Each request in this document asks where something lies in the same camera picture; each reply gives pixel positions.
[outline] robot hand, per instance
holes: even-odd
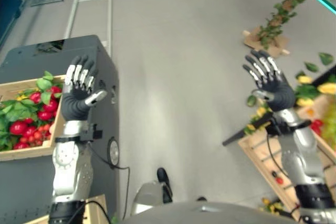
[[[243,68],[256,81],[258,89],[254,90],[253,94],[266,100],[274,112],[293,107],[296,99],[295,93],[284,74],[278,69],[274,59],[262,50],[259,52],[252,50],[251,54],[257,60],[249,55],[245,56],[245,58],[251,63],[257,73],[246,64],[243,65]]]
[[[88,56],[77,56],[67,70],[61,107],[65,121],[86,121],[90,108],[107,95],[105,90],[92,93],[98,73],[97,70],[90,71],[93,64]]]

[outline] black cable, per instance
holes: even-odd
[[[120,167],[118,165],[113,165],[111,162],[105,160],[104,158],[102,158],[91,146],[91,143],[88,144],[89,148],[92,150],[92,152],[97,156],[97,158],[99,158],[103,163],[107,164],[108,166],[110,166],[111,169],[113,168],[117,168],[119,170],[128,170],[128,175],[127,175],[127,185],[126,185],[126,199],[125,199],[125,209],[124,209],[124,214],[122,219],[124,220],[126,217],[126,211],[127,211],[127,202],[128,202],[128,192],[129,192],[129,188],[130,188],[130,174],[131,174],[131,168],[129,166],[127,167]]]
[[[276,166],[279,168],[279,170],[287,177],[288,175],[285,173],[285,171],[280,167],[280,165],[277,163],[277,161],[275,160],[273,153],[271,151],[271,147],[269,146],[269,137],[268,134],[266,134],[266,140],[267,140],[267,146],[268,146],[268,150],[269,150],[269,154],[271,155],[271,158],[273,159],[273,162],[276,164]]]
[[[95,200],[90,200],[90,201],[88,201],[88,202],[85,202],[83,205],[81,205],[81,206],[80,206],[80,207],[73,213],[73,215],[71,216],[71,218],[68,220],[67,224],[71,224],[72,220],[76,217],[76,215],[79,213],[79,211],[80,211],[83,207],[85,207],[87,204],[90,204],[90,203],[95,203],[95,204],[102,210],[102,212],[104,213],[107,222],[108,222],[109,224],[111,224],[111,221],[110,221],[110,219],[109,219],[109,217],[108,217],[108,215],[107,215],[105,209],[103,208],[103,206],[102,206],[99,202],[97,202],[97,201],[95,201]]]

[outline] gray floor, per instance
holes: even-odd
[[[132,169],[129,208],[159,166],[169,173],[175,201],[204,195],[256,207],[262,196],[273,196],[238,145],[221,142],[253,114],[245,106],[254,83],[241,67],[249,51],[242,31],[265,23],[279,1],[114,0],[121,165]],[[26,8],[0,59],[16,46],[61,39],[71,4]],[[105,40],[105,3],[83,3],[78,11],[72,35],[98,34]],[[335,15],[315,0],[297,12],[284,25],[291,54],[278,59],[293,86],[304,61],[321,66],[318,52],[336,55]],[[120,211],[126,179],[122,173]]]

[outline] wooden crate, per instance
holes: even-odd
[[[330,101],[331,100],[327,95],[321,95],[314,101],[313,106],[300,108],[298,110],[298,114],[304,119],[321,119]],[[322,161],[327,185],[329,186],[335,198],[336,153],[321,137],[315,133],[314,136],[317,140],[318,155]],[[270,138],[269,144],[276,162],[282,168],[281,147],[277,137]],[[287,209],[290,211],[294,209],[299,203],[299,200],[296,197],[295,189],[291,184],[291,181],[281,173],[280,169],[276,166],[270,156],[266,142],[266,130],[258,130],[253,135],[245,136],[239,141],[239,145],[245,154],[251,159],[251,161],[254,163],[259,172],[263,175],[265,180],[268,182],[283,204],[287,207]],[[282,185],[276,182],[275,178],[271,174],[272,171],[276,171],[277,174],[284,180]],[[292,216],[298,221],[300,217],[299,211],[294,211]]]
[[[64,78],[65,76],[56,76],[55,81],[63,82]],[[0,84],[0,101],[14,99],[19,91],[30,88],[36,88],[36,79]],[[51,155],[55,146],[55,137],[60,136],[63,133],[63,125],[65,121],[60,113],[60,108],[61,103],[58,106],[54,122],[55,129],[50,136],[50,140],[43,141],[43,145],[38,147],[0,152],[0,161]]]
[[[104,210],[106,211],[106,201],[105,201],[105,195],[99,195],[92,198],[89,198],[86,200],[86,202],[90,200],[95,200],[99,202]],[[26,222],[25,224],[48,224],[49,216],[45,215],[43,217],[40,217],[36,220],[32,220],[30,222]],[[101,209],[96,204],[86,204],[85,206],[85,212],[84,212],[84,218],[83,218],[83,224],[107,224],[106,218],[104,216],[104,213],[101,211]]]

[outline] person's foot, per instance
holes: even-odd
[[[207,201],[207,199],[203,196],[200,196],[196,201]]]

